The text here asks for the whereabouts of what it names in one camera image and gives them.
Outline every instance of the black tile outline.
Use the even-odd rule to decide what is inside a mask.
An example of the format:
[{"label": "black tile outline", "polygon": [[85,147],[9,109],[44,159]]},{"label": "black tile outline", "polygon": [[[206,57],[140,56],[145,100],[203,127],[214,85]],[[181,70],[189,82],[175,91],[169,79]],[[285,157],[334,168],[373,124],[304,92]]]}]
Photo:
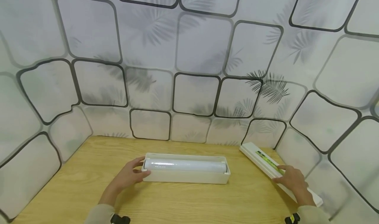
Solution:
[{"label": "black tile outline", "polygon": [[176,69],[178,72],[181,73],[187,73],[187,74],[202,74],[202,75],[209,75],[209,76],[220,76],[222,74],[222,69],[224,65],[226,65],[228,61],[228,53],[225,54],[225,59],[224,59],[224,64],[222,67],[220,67],[220,71],[217,73],[203,73],[203,72],[190,72],[190,71],[184,71],[179,69],[178,67],[178,51],[179,51],[179,27],[180,27],[180,20],[184,15],[191,15],[191,16],[196,16],[196,17],[203,17],[203,18],[208,18],[208,19],[217,19],[217,20],[224,20],[230,23],[230,35],[229,35],[229,41],[228,44],[226,45],[226,50],[228,50],[229,47],[229,42],[232,39],[232,32],[233,32],[233,20],[230,18],[224,18],[224,17],[217,17],[214,15],[203,15],[203,14],[198,14],[198,13],[191,13],[191,12],[181,12],[178,16],[178,26],[177,26],[177,31],[176,31],[176,49],[175,49],[175,63],[174,63],[174,69]]},{"label": "black tile outline", "polygon": [[[133,128],[132,128],[132,111],[145,111],[145,112],[160,112],[160,113],[165,113],[165,114],[168,114],[170,119],[169,119],[169,127],[168,127],[168,139],[154,139],[154,138],[145,138],[145,137],[136,137],[134,135],[134,131],[133,131]],[[139,138],[139,139],[149,139],[149,140],[160,140],[160,141],[169,141],[170,138],[171,138],[171,113],[170,112],[163,112],[163,111],[159,111],[159,110],[146,110],[146,109],[130,109],[129,110],[129,125],[130,125],[130,131],[132,131],[132,135],[134,138]]]},{"label": "black tile outline", "polygon": [[139,4],[139,5],[153,6],[153,7],[158,7],[158,8],[165,8],[165,9],[175,9],[179,4],[179,0],[175,0],[173,5],[160,5],[160,4],[153,4],[153,3],[137,1],[137,0],[120,0],[120,1],[133,3],[133,4]]},{"label": "black tile outline", "polygon": [[344,132],[344,134],[332,145],[332,148],[330,149],[330,152],[328,154],[328,160],[329,162],[341,173],[341,175],[346,179],[346,181],[349,183],[349,185],[354,189],[355,192],[357,192],[357,194],[376,212],[379,214],[379,209],[376,209],[369,201],[367,201],[367,199],[361,194],[361,192],[359,192],[357,190],[357,188],[350,182],[350,180],[345,176],[345,174],[337,167],[336,164],[334,164],[332,162],[332,158],[331,158],[331,155],[332,155],[332,152],[334,152],[334,150],[338,147],[339,144],[341,144],[341,142],[346,139],[347,136],[349,136],[349,134],[356,128],[359,126],[359,124],[361,124],[361,122],[363,122],[364,120],[367,120],[367,119],[371,119],[371,120],[374,120],[376,122],[379,123],[379,119],[376,118],[376,117],[373,117],[373,116],[364,116],[364,117],[361,117],[359,118],[356,122],[354,122],[354,124],[352,124],[349,129],[346,130],[346,132]]},{"label": "black tile outline", "polygon": [[62,45],[63,45],[63,48],[64,48],[64,53],[63,53],[63,55],[61,55],[61,56],[49,57],[48,59],[43,59],[43,60],[36,60],[35,62],[33,62],[32,64],[29,64],[29,65],[21,65],[21,64],[18,64],[18,63],[15,61],[15,59],[14,59],[14,57],[13,57],[13,55],[12,55],[12,52],[11,52],[10,47],[9,47],[9,44],[8,44],[7,40],[5,39],[5,36],[4,36],[3,33],[0,31],[0,40],[3,41],[3,44],[4,44],[4,46],[5,46],[5,50],[6,50],[6,52],[7,52],[8,58],[9,58],[11,64],[12,64],[14,67],[16,67],[16,68],[18,68],[18,69],[26,69],[26,68],[29,68],[29,67],[33,67],[35,64],[39,64],[40,62],[45,61],[45,60],[60,59],[60,58],[65,58],[65,57],[67,57],[67,55],[68,55],[68,51],[67,51],[67,48],[65,47],[65,38],[64,38],[64,36],[63,36],[62,26],[61,26],[61,24],[60,24],[60,22],[59,22],[59,19],[58,19],[58,16],[57,16],[57,11],[58,11],[58,10],[57,10],[57,6],[55,5],[54,0],[51,0],[51,4],[52,4],[53,11],[54,11],[54,13],[55,13],[55,17],[56,17],[56,20],[57,20],[58,31],[59,31],[59,33],[60,33],[60,37],[62,38]]},{"label": "black tile outline", "polygon": [[[32,111],[32,113],[35,115],[36,119],[38,120],[39,122],[39,128],[37,129],[37,132],[35,132],[34,134],[30,135],[25,141],[28,141],[30,139],[32,139],[33,137],[35,137],[36,134],[39,134],[42,129],[43,129],[43,124],[42,124],[42,121],[40,120],[40,117],[38,116],[36,110],[33,109],[32,105],[30,104],[30,102],[28,101],[27,97],[25,96],[25,94],[23,94],[21,88],[20,88],[20,85],[18,84],[16,78],[11,74],[11,73],[8,73],[8,72],[0,72],[0,77],[2,76],[5,76],[5,77],[8,77],[10,78],[13,83],[15,84],[16,88],[18,89],[18,91],[20,92],[20,95],[21,97],[25,100],[25,103],[29,106],[30,110]],[[9,156],[12,156],[13,153],[17,152],[17,150],[20,148],[21,146],[18,146],[17,148],[15,148],[10,154],[7,155],[7,157]],[[0,167],[4,164],[4,162],[7,160],[7,157],[3,160],[3,161],[0,161]]]},{"label": "black tile outline", "polygon": [[[174,91],[174,74],[172,71],[168,71],[168,70],[164,70],[164,69],[150,69],[150,68],[139,68],[139,67],[131,67],[131,66],[127,66],[125,68],[125,75],[127,75],[127,71],[128,69],[137,69],[137,70],[146,70],[146,71],[159,71],[159,72],[164,72],[164,73],[168,73],[170,74],[171,76],[171,80],[172,80],[172,83],[171,83],[171,99],[170,99],[170,104],[169,104],[169,108],[167,110],[159,110],[160,112],[170,112],[171,111],[171,107],[172,107],[172,100],[173,100],[173,91]],[[127,85],[127,94],[129,96],[129,99],[131,98],[131,95],[129,93],[129,85],[128,85],[128,82],[127,80],[125,81],[125,85]],[[132,108],[132,109],[144,109],[144,110],[155,110],[155,109],[147,109],[147,108],[139,108],[139,107],[134,107],[131,103],[128,103],[129,106]]]},{"label": "black tile outline", "polygon": [[358,5],[358,2],[356,4],[354,4],[353,6],[353,9],[351,10],[351,12],[349,13],[349,15],[347,16],[347,20],[346,20],[346,25],[344,27],[344,30],[345,30],[345,33],[346,34],[349,34],[349,35],[355,35],[355,36],[360,36],[360,37],[373,37],[373,38],[379,38],[379,34],[363,34],[363,33],[360,33],[360,32],[350,32],[347,28],[348,28],[348,25],[349,25],[349,22],[351,20],[351,17],[354,13],[354,10],[356,9]]},{"label": "black tile outline", "polygon": [[285,133],[289,130],[289,129],[292,129],[294,130],[295,133],[298,133],[300,136],[302,136],[309,144],[310,144],[310,147],[313,148],[317,154],[318,154],[318,161],[316,162],[316,164],[309,170],[309,172],[307,174],[304,174],[304,177],[307,178],[309,176],[309,174],[315,169],[315,167],[322,161],[322,154],[319,152],[319,150],[315,147],[314,143],[311,142],[308,137],[306,137],[304,134],[300,133],[299,131],[297,131],[294,127],[292,126],[287,126],[287,128],[284,130],[282,136],[280,137],[276,147],[274,147],[274,150],[276,151],[276,149],[279,147],[280,143],[282,142],[283,138],[284,138],[284,135]]},{"label": "black tile outline", "polygon": [[358,0],[354,1],[353,5],[352,5],[352,7],[350,9],[350,12],[347,15],[347,19],[345,19],[345,21],[344,21],[344,23],[342,24],[341,27],[339,27],[337,29],[324,29],[324,28],[320,28],[320,27],[307,27],[307,26],[296,25],[296,24],[294,24],[292,22],[292,16],[293,16],[293,13],[295,12],[295,8],[296,8],[296,5],[297,5],[298,1],[299,0],[296,0],[295,5],[294,5],[294,7],[292,9],[292,12],[291,12],[291,15],[290,15],[290,18],[289,18],[289,25],[291,27],[299,27],[301,29],[309,29],[309,30],[319,30],[319,31],[323,31],[323,32],[339,32],[339,31],[341,31],[344,28],[344,26],[347,24],[347,20],[349,19],[349,15],[354,11],[355,6],[357,5],[357,2],[358,2]]},{"label": "black tile outline", "polygon": [[[58,169],[57,169],[57,171],[53,174],[53,176],[42,186],[42,188],[37,192],[37,194],[45,187],[45,185],[57,174],[57,172],[61,169],[61,167],[62,167],[62,161],[61,161],[61,158],[60,158],[60,156],[59,156],[59,153],[58,153],[58,150],[57,150],[57,148],[53,145],[53,143],[52,143],[52,141],[51,141],[51,139],[50,139],[50,137],[48,136],[48,134],[47,134],[47,132],[45,132],[45,131],[42,131],[42,132],[39,132],[39,133],[37,133],[36,135],[34,135],[32,138],[30,138],[30,139],[28,139],[19,149],[18,149],[18,151],[16,152],[16,153],[14,153],[11,157],[9,157],[3,164],[1,164],[0,165],[0,169],[3,167],[3,166],[5,166],[6,164],[8,164],[8,162],[10,162],[26,145],[28,145],[30,142],[32,142],[36,137],[38,137],[38,136],[40,136],[40,135],[45,135],[46,136],[46,138],[47,138],[47,141],[50,143],[50,145],[53,147],[53,149],[55,150],[55,152],[57,153],[57,158],[58,158],[58,161],[59,161],[59,167],[58,167]],[[3,210],[1,210],[0,209],[0,215],[1,216],[3,216],[4,218],[5,218],[5,220],[7,221],[7,222],[12,222],[15,218],[12,218],[12,219],[10,219],[8,216],[7,216],[7,214],[5,214],[5,212],[3,211]]]},{"label": "black tile outline", "polygon": [[29,96],[27,95],[27,93],[26,93],[26,91],[25,91],[25,88],[24,88],[23,85],[22,85],[22,81],[21,81],[21,76],[22,76],[22,74],[23,74],[24,72],[31,71],[31,70],[33,70],[33,69],[37,69],[37,67],[39,67],[40,65],[47,64],[47,63],[54,62],[54,61],[63,61],[63,62],[65,62],[65,63],[68,64],[68,67],[70,68],[70,71],[71,71],[71,77],[72,77],[72,80],[73,80],[73,84],[74,84],[74,87],[75,87],[75,90],[76,90],[76,93],[77,93],[77,90],[78,90],[78,89],[77,89],[77,87],[76,87],[75,79],[74,79],[73,74],[72,74],[72,65],[71,65],[70,61],[68,61],[68,60],[66,60],[66,59],[53,59],[53,60],[42,61],[42,62],[40,62],[39,64],[36,64],[35,66],[33,66],[33,67],[31,67],[31,68],[20,70],[20,71],[18,71],[17,74],[16,74],[16,80],[17,80],[18,85],[20,86],[20,89],[21,89],[22,94],[25,95],[27,101],[28,101],[29,104],[32,106],[33,110],[37,113],[38,118],[40,119],[40,121],[41,121],[42,124],[44,124],[44,125],[50,125],[50,124],[52,124],[52,122],[53,122],[58,116],[60,116],[61,114],[65,114],[65,113],[67,113],[67,112],[72,111],[72,107],[73,107],[73,106],[75,106],[75,105],[79,105],[79,104],[80,104],[80,97],[79,97],[79,95],[77,94],[78,102],[76,102],[75,104],[72,104],[72,105],[70,106],[70,110],[69,110],[69,111],[59,113],[59,114],[57,114],[55,117],[53,117],[53,119],[52,119],[51,121],[46,122],[46,121],[43,120],[43,118],[42,118],[42,116],[40,115],[40,113],[38,112],[37,108],[34,106],[34,104],[32,103],[32,101],[29,99]]},{"label": "black tile outline", "polygon": [[[268,80],[268,81],[270,81],[270,82],[287,82],[288,84],[293,84],[293,85],[296,85],[296,86],[300,86],[300,87],[302,87],[302,88],[304,89],[304,94],[302,95],[302,97],[301,97],[299,103],[298,103],[297,106],[295,107],[295,110],[294,110],[294,112],[291,114],[290,118],[289,118],[289,119],[280,119],[280,120],[283,121],[283,122],[289,122],[289,121],[292,119],[292,117],[294,116],[294,113],[297,111],[297,109],[299,109],[301,102],[302,102],[302,101],[305,99],[305,97],[307,96],[308,88],[307,88],[306,86],[302,85],[302,84],[298,84],[298,83],[290,82],[290,81],[286,81],[286,80],[271,80],[271,79],[270,79],[270,80]],[[258,102],[257,102],[257,106],[258,106],[258,103],[259,103],[260,96],[261,96],[261,95],[259,95],[259,97],[257,98],[257,101],[258,101]],[[254,118],[270,118],[270,117],[257,117],[257,116],[255,116],[254,114],[253,114],[253,116],[254,116]]]},{"label": "black tile outline", "polygon": [[200,13],[200,14],[211,14],[211,15],[218,16],[218,17],[229,17],[229,18],[232,18],[232,17],[234,17],[234,15],[236,15],[239,4],[240,4],[240,0],[237,0],[236,8],[234,9],[234,12],[232,12],[232,14],[220,14],[220,13],[216,13],[216,12],[206,12],[206,11],[200,11],[200,10],[187,9],[186,7],[184,7],[182,0],[179,0],[179,6],[184,11]]},{"label": "black tile outline", "polygon": [[216,111],[217,111],[217,106],[218,106],[218,100],[220,99],[220,94],[221,94],[221,89],[222,89],[222,83],[227,80],[227,79],[232,79],[232,80],[247,80],[247,79],[239,79],[239,78],[235,78],[235,77],[224,77],[222,78],[221,82],[219,83],[219,88],[217,89],[217,95],[215,97],[215,107],[214,107],[214,111],[213,111],[213,115],[216,117],[216,118],[227,118],[227,119],[248,119],[250,118],[253,114],[254,114],[254,111],[255,111],[255,108],[257,107],[257,103],[258,103],[258,98],[262,92],[262,86],[263,86],[263,80],[262,79],[254,79],[254,78],[250,78],[249,80],[254,80],[254,81],[259,81],[261,83],[260,87],[259,87],[259,92],[257,93],[257,97],[255,98],[255,102],[254,102],[254,107],[253,107],[253,110],[251,112],[251,114],[247,117],[224,117],[224,116],[218,116],[216,114]]},{"label": "black tile outline", "polygon": [[314,147],[315,147],[315,148],[316,148],[321,154],[328,154],[329,151],[332,149],[332,146],[333,146],[334,142],[333,142],[333,144],[331,145],[331,147],[329,147],[329,149],[328,149],[327,151],[323,151],[323,150],[319,149],[319,147],[317,147],[317,145],[312,141],[312,139],[310,139],[307,135],[303,134],[302,132],[300,132],[298,129],[296,129],[296,128],[292,125],[292,119],[295,117],[295,114],[296,114],[297,111],[300,109],[300,107],[301,107],[301,105],[303,104],[303,102],[307,99],[308,95],[311,94],[311,93],[315,93],[319,98],[325,100],[326,103],[329,103],[329,104],[331,104],[332,106],[340,107],[340,108],[343,108],[343,109],[347,109],[347,110],[354,111],[354,112],[357,114],[357,118],[354,120],[354,122],[353,122],[352,124],[354,124],[357,120],[359,120],[359,119],[362,117],[362,113],[361,113],[359,110],[357,110],[357,109],[354,109],[354,108],[351,108],[351,107],[346,107],[346,106],[341,106],[341,105],[339,105],[339,104],[335,104],[334,102],[329,101],[326,97],[324,97],[323,95],[321,95],[321,94],[320,94],[319,92],[317,92],[316,90],[309,90],[309,91],[306,93],[304,99],[300,102],[299,106],[297,107],[297,109],[296,109],[295,112],[293,113],[293,115],[292,115],[292,117],[291,117],[291,119],[290,119],[290,121],[289,121],[289,124],[291,125],[291,127],[292,127],[294,130],[296,130],[297,132],[299,132],[300,134],[302,134],[304,137],[306,137],[307,140],[309,140],[309,141],[312,143],[312,145],[313,145],[313,146],[314,146]]},{"label": "black tile outline", "polygon": [[261,120],[261,121],[277,121],[277,122],[282,122],[284,124],[284,129],[282,131],[282,134],[280,135],[278,141],[276,142],[275,146],[272,148],[272,149],[276,149],[276,147],[278,146],[280,140],[282,139],[283,135],[284,135],[284,132],[286,131],[287,129],[287,123],[285,123],[284,121],[282,120],[279,120],[279,119],[270,119],[270,118],[254,118],[250,121],[249,123],[249,126],[247,127],[247,130],[246,130],[246,134],[244,136],[244,138],[242,139],[242,142],[241,142],[241,145],[244,143],[246,137],[247,137],[247,134],[249,133],[249,129],[250,129],[250,125],[253,121],[257,121],[257,120]]},{"label": "black tile outline", "polygon": [[359,109],[359,110],[365,110],[365,109],[368,109],[370,107],[370,105],[374,102],[374,100],[376,99],[376,95],[379,95],[379,88],[377,89],[377,91],[374,93],[374,95],[371,97],[370,101],[368,102],[367,105],[365,106],[362,106],[362,107],[353,107],[353,106],[350,106],[350,105],[344,105],[344,104],[340,104],[338,102],[335,102],[334,100],[330,99],[327,95],[323,94],[322,92],[320,92],[319,89],[317,89],[316,87],[316,83],[317,83],[317,80],[319,79],[319,77],[321,76],[322,72],[324,71],[327,63],[329,62],[330,58],[332,57],[332,54],[334,53],[334,50],[336,49],[338,43],[344,39],[344,38],[348,38],[348,39],[357,39],[357,40],[363,40],[363,41],[374,41],[374,42],[379,42],[379,39],[372,39],[372,38],[366,38],[366,39],[362,39],[361,37],[357,37],[357,36],[350,36],[350,35],[342,35],[341,37],[339,37],[339,39],[337,40],[336,44],[334,45],[332,51],[330,52],[329,56],[327,57],[324,65],[322,66],[320,72],[318,73],[318,75],[316,76],[312,86],[315,90],[317,90],[317,92],[322,95],[323,97],[325,97],[328,101],[330,102],[333,102],[334,104],[337,104],[337,105],[341,105],[341,106],[344,106],[344,107],[350,107],[352,109]]},{"label": "black tile outline", "polygon": [[10,219],[3,210],[0,209],[0,218],[3,218],[6,222],[11,223],[15,218]]},{"label": "black tile outline", "polygon": [[276,43],[276,46],[275,46],[275,49],[274,51],[272,52],[272,56],[271,56],[271,59],[270,59],[270,62],[268,63],[267,65],[267,68],[265,69],[266,73],[265,75],[262,77],[264,78],[266,75],[267,75],[267,72],[270,68],[270,65],[272,63],[272,60],[274,59],[274,56],[275,56],[275,53],[276,53],[276,50],[278,49],[279,47],[279,43],[280,43],[280,40],[282,39],[282,36],[284,34],[284,28],[280,25],[275,25],[275,24],[266,24],[266,23],[261,23],[261,22],[253,22],[253,21],[246,21],[246,20],[238,20],[233,29],[232,29],[232,33],[230,35],[230,40],[229,40],[229,45],[228,45],[228,49],[227,49],[227,52],[226,52],[226,61],[224,63],[224,67],[222,68],[222,72],[225,74],[225,76],[229,76],[229,77],[240,77],[241,79],[242,78],[249,78],[248,76],[239,76],[239,75],[230,75],[226,72],[226,66],[228,64],[228,61],[229,61],[229,57],[230,57],[230,50],[232,49],[232,44],[233,44],[233,38],[234,38],[234,33],[235,33],[235,30],[237,28],[237,26],[241,23],[244,23],[244,24],[252,24],[252,25],[259,25],[259,26],[265,26],[265,27],[276,27],[276,28],[279,28],[280,30],[280,37]]},{"label": "black tile outline", "polygon": [[[75,63],[76,62],[80,62],[80,61],[82,61],[82,62],[91,62],[91,63],[96,63],[96,64],[104,64],[104,65],[110,65],[110,66],[118,67],[122,71],[122,76],[124,78],[126,105],[120,106],[120,105],[90,104],[90,103],[85,102],[83,100],[83,97],[82,97],[82,91],[80,90],[79,80],[78,80],[78,77],[77,77],[77,74],[76,74],[76,70],[75,70]],[[80,101],[84,105],[92,105],[92,106],[100,106],[100,107],[127,107],[129,105],[128,91],[126,89],[126,77],[125,77],[126,73],[125,73],[125,70],[123,69],[123,67],[121,67],[118,64],[110,63],[110,62],[103,61],[103,60],[94,60],[94,59],[91,59],[91,60],[74,59],[74,60],[72,60],[71,64],[72,64],[72,77],[75,78],[75,81],[74,81],[75,82],[75,87],[77,88],[78,95],[80,95]]]},{"label": "black tile outline", "polygon": [[51,128],[52,128],[53,124],[55,124],[55,122],[57,122],[57,121],[59,120],[60,117],[63,117],[63,116],[66,116],[66,115],[72,114],[74,108],[78,108],[78,109],[83,113],[83,115],[84,115],[84,117],[85,117],[85,119],[86,119],[86,121],[87,121],[88,127],[89,127],[89,129],[91,130],[90,135],[89,135],[86,139],[84,139],[84,141],[82,142],[82,144],[83,144],[83,143],[84,143],[89,137],[91,137],[92,134],[94,133],[92,127],[91,127],[90,124],[89,124],[88,118],[87,118],[87,116],[85,115],[85,113],[84,113],[82,107],[80,107],[80,106],[73,106],[73,107],[71,108],[71,111],[69,111],[69,112],[67,112],[67,113],[65,113],[65,114],[61,114],[61,115],[59,115],[59,116],[57,117],[57,119],[55,119],[54,122],[49,126],[49,128],[47,129],[47,133],[50,135],[50,137],[51,137],[51,138],[50,138],[51,143],[53,144],[54,147],[56,147],[56,150],[58,151],[59,158],[60,158],[60,160],[61,160],[62,163],[66,163],[66,162],[72,157],[72,155],[75,154],[76,151],[78,151],[78,149],[82,146],[82,144],[77,148],[77,150],[75,150],[75,152],[74,152],[74,153],[73,153],[73,154],[72,154],[67,160],[64,161],[63,158],[62,158],[62,155],[61,155],[61,153],[60,153],[59,146],[57,145],[57,143],[54,141],[54,139],[53,139],[53,137],[52,137],[52,134],[51,134]]},{"label": "black tile outline", "polygon": [[[195,115],[189,115],[189,114],[182,114],[182,113],[175,113],[171,116],[171,124],[173,124],[173,121],[174,121],[174,117],[177,116],[177,115],[182,115],[182,116],[191,116],[191,117],[198,117],[200,119],[208,119],[209,120],[209,125],[208,125],[208,129],[207,129],[207,133],[205,134],[205,141],[204,142],[190,142],[190,143],[200,143],[200,144],[203,144],[203,143],[206,143],[207,142],[207,137],[208,137],[208,132],[209,132],[209,128],[212,124],[212,119],[211,117],[204,117],[204,116],[195,116]],[[175,142],[188,142],[188,141],[178,141],[178,140],[173,140],[172,139],[172,128],[173,126],[171,127],[171,135],[170,135],[170,140],[171,141],[175,141]]]},{"label": "black tile outline", "polygon": [[[117,12],[116,12],[116,7],[115,5],[113,4],[113,2],[111,2],[110,0],[92,0],[92,1],[97,1],[97,2],[103,2],[103,3],[107,3],[109,4],[112,9],[113,9],[113,12],[114,12],[114,22],[115,22],[115,27],[116,27],[116,34],[117,34],[117,44],[118,44],[118,49],[119,49],[119,53],[120,53],[120,60],[117,61],[117,62],[112,62],[114,64],[120,64],[122,63],[122,51],[121,51],[121,44],[120,44],[120,33],[119,33],[119,27],[118,27],[118,19],[117,19]],[[87,58],[87,57],[78,57],[78,56],[75,56],[71,50],[70,50],[70,46],[69,46],[69,42],[68,42],[68,39],[67,39],[67,34],[66,34],[66,31],[65,31],[65,28],[64,28],[64,24],[63,24],[63,19],[62,19],[62,14],[61,14],[61,11],[60,11],[60,8],[59,8],[59,5],[58,5],[58,0],[55,0],[55,5],[57,7],[57,17],[58,17],[58,24],[61,26],[62,28],[62,32],[63,32],[63,35],[64,35],[64,43],[65,43],[65,47],[67,48],[67,51],[69,53],[69,55],[71,57],[73,57],[74,59],[81,59],[81,60],[92,60],[92,58]]]},{"label": "black tile outline", "polygon": [[[192,77],[207,77],[207,78],[216,78],[218,80],[218,85],[217,85],[217,92],[216,92],[216,95],[215,95],[215,104],[214,104],[214,109],[212,111],[212,114],[208,115],[208,116],[205,116],[205,115],[200,115],[200,114],[192,114],[192,113],[186,113],[186,112],[178,112],[174,109],[174,104],[175,104],[175,82],[176,82],[176,77],[179,76],[179,75],[186,75],[186,76],[192,76]],[[218,76],[211,76],[211,75],[200,75],[200,74],[188,74],[188,73],[176,73],[174,75],[174,86],[172,88],[172,111],[175,112],[175,113],[179,113],[179,114],[191,114],[191,115],[194,115],[194,116],[198,116],[198,117],[211,117],[212,115],[214,115],[215,113],[215,106],[216,106],[216,101],[218,100],[218,97],[217,95],[219,95],[219,91],[221,89],[221,79],[220,77]]]}]

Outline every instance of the wrist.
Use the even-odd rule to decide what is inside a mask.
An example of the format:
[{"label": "wrist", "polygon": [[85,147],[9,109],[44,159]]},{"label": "wrist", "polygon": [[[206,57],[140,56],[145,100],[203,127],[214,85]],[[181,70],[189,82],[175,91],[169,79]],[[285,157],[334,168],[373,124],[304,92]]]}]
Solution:
[{"label": "wrist", "polygon": [[316,206],[312,194],[306,188],[296,189],[293,191],[297,204],[299,206]]}]

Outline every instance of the table surface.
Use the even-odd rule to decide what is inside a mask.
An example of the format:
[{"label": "table surface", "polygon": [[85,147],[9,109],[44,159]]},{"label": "table surface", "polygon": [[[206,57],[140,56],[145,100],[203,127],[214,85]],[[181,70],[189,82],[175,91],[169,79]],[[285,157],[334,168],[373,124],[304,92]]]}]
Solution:
[{"label": "table surface", "polygon": [[[282,164],[274,150],[262,150]],[[96,136],[78,149],[13,224],[83,223],[124,164],[146,152],[225,156],[231,176],[226,185],[137,184],[121,193],[115,205],[132,224],[279,224],[297,208],[237,146]]]}]

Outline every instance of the white backdrop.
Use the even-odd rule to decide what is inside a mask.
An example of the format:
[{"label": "white backdrop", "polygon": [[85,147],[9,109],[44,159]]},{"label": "white backdrop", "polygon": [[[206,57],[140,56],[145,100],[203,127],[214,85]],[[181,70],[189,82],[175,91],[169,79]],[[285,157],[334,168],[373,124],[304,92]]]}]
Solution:
[{"label": "white backdrop", "polygon": [[0,0],[0,214],[92,135],[276,149],[379,223],[377,0]]}]

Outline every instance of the forearm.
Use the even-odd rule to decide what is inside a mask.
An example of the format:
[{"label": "forearm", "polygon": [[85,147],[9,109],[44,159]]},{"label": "forearm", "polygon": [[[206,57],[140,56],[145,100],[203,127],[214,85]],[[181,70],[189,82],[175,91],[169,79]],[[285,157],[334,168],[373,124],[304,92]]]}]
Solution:
[{"label": "forearm", "polygon": [[120,194],[122,190],[117,188],[112,182],[105,188],[100,200],[99,204],[108,204],[114,207],[116,203],[117,196]]},{"label": "forearm", "polygon": [[316,207],[313,196],[308,189],[294,190],[293,194],[297,204],[299,204],[299,209],[297,210],[300,216],[299,224],[330,224],[326,214]]}]

